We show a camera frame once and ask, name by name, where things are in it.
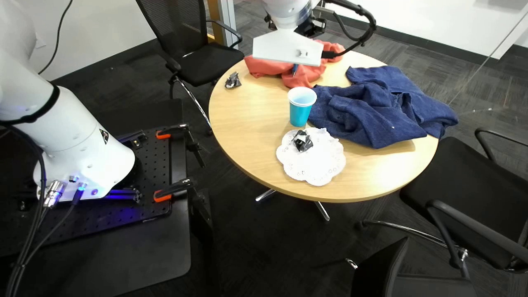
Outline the orange and black clamp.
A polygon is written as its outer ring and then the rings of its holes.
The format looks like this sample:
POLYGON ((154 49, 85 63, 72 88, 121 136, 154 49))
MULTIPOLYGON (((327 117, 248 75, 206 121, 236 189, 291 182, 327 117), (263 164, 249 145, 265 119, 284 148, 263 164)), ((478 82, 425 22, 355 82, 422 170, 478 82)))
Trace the orange and black clamp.
POLYGON ((172 199, 175 194, 186 191, 190 193, 191 197, 199 197, 198 190, 196 190, 196 183, 194 179, 187 177, 181 179, 173 184, 170 184, 168 187, 157 190, 153 193, 153 201, 155 203, 160 203, 172 199))
POLYGON ((155 135, 158 140, 176 139, 177 137, 183 137, 186 149, 194 154, 200 167, 206 167, 205 160, 202 154, 200 153, 202 147, 200 147, 198 141, 194 139, 190 130, 190 126, 187 123, 181 123, 162 128, 161 130, 157 130, 155 135))

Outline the black office chair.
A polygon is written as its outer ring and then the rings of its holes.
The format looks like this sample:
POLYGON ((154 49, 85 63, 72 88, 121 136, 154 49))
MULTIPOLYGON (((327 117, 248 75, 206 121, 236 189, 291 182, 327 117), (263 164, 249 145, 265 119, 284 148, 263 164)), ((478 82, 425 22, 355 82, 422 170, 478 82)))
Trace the black office chair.
POLYGON ((528 273, 528 180, 497 164, 483 133, 528 147, 528 141, 485 128, 474 132, 483 154, 447 137, 428 167, 400 191, 400 199, 434 224, 441 238, 383 221, 362 220, 356 227, 389 227, 447 248, 450 265, 464 277, 468 255, 502 271, 528 273))
POLYGON ((345 258, 354 269, 349 297, 478 297, 465 276, 402 274, 400 269, 409 243, 409 238, 404 237, 359 264, 345 258))
POLYGON ((216 19, 206 17, 203 0, 135 0, 146 22, 156 36, 158 54, 171 72, 168 81, 170 96, 174 85, 180 85, 200 111, 207 124, 207 134, 212 135, 209 117, 196 96, 187 88, 215 84, 245 55, 236 46, 243 36, 235 29, 216 19), (209 42, 207 23, 219 25, 236 36, 230 46, 209 42))

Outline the blue paper cup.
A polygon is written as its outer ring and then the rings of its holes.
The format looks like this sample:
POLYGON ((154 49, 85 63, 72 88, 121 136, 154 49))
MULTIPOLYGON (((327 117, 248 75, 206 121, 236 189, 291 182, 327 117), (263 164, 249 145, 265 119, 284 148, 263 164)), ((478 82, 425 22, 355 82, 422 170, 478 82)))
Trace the blue paper cup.
POLYGON ((317 100, 317 94, 311 88, 294 87, 288 91, 289 122, 294 127, 306 125, 311 108, 317 100))

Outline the white paper doily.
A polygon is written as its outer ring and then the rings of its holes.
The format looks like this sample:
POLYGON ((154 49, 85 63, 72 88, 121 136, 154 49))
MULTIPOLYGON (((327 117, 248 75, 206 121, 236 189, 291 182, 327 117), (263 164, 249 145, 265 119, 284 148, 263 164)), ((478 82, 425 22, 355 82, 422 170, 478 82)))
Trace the white paper doily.
POLYGON ((307 127, 304 130, 313 141, 312 148, 303 153, 298 152, 292 142, 298 130, 290 130, 282 137, 276 157, 286 175, 292 179, 313 186, 324 186, 343 171, 346 165, 344 147, 326 128, 307 127))

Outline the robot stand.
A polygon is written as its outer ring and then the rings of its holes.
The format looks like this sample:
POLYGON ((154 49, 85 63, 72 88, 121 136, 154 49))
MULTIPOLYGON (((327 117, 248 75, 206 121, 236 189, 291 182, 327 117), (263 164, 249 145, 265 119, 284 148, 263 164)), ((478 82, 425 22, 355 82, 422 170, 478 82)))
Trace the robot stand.
MULTIPOLYGON (((113 135, 188 120, 181 99, 95 113, 113 135)), ((21 181, 34 160, 11 133, 0 139, 0 177, 21 181)), ((172 212, 148 222, 95 233, 41 248, 21 280, 17 297, 111 297, 179 278, 191 268, 191 231, 186 194, 172 212)))

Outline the wooden door frame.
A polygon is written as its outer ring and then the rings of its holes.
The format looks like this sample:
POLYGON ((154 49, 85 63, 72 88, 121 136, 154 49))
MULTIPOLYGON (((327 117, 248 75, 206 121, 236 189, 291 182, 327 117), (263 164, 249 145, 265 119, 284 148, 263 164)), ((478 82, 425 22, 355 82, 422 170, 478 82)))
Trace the wooden door frame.
MULTIPOLYGON (((228 27, 236 30, 236 15, 234 0, 205 0, 206 7, 209 10, 209 18, 215 19, 226 24, 228 27)), ((213 23, 212 31, 214 40, 221 45, 232 45, 237 41, 236 36, 222 28, 222 26, 213 23)))

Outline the blue towel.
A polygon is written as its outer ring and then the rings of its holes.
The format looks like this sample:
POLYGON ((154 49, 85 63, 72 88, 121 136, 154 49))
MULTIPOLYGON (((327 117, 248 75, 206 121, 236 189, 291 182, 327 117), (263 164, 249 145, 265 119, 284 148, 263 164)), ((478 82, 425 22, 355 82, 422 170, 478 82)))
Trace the blue towel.
POLYGON ((425 94, 397 67, 349 67, 345 75, 348 87, 313 88, 317 100, 308 121, 332 137, 380 149, 428 135, 441 139, 459 122, 448 105, 425 94))

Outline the orange cloth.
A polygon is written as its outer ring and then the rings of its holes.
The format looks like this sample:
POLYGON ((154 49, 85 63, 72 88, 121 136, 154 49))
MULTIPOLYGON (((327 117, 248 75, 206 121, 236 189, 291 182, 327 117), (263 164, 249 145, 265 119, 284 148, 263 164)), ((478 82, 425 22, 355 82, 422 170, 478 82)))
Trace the orange cloth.
POLYGON ((288 88, 312 88, 315 81, 325 72, 328 63, 336 63, 342 59, 343 56, 322 59, 320 66, 299 65, 295 73, 293 72, 293 64, 291 63, 256 59, 252 55, 245 57, 244 61, 249 73, 255 78, 277 76, 281 77, 283 84, 288 88))

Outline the crumpled foil wrapper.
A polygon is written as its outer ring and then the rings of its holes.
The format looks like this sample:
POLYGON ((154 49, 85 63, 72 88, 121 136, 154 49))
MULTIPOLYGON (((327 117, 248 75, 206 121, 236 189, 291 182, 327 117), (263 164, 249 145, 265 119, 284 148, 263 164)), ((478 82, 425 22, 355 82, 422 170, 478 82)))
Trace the crumpled foil wrapper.
POLYGON ((310 135, 305 130, 298 130, 292 138, 292 142, 300 153, 306 152, 314 146, 310 135))
POLYGON ((241 84, 238 72, 234 72, 234 73, 230 74, 228 76, 228 78, 226 79, 226 82, 224 84, 224 86, 225 86, 225 88, 227 90, 231 90, 231 89, 239 87, 241 85, 242 84, 241 84))

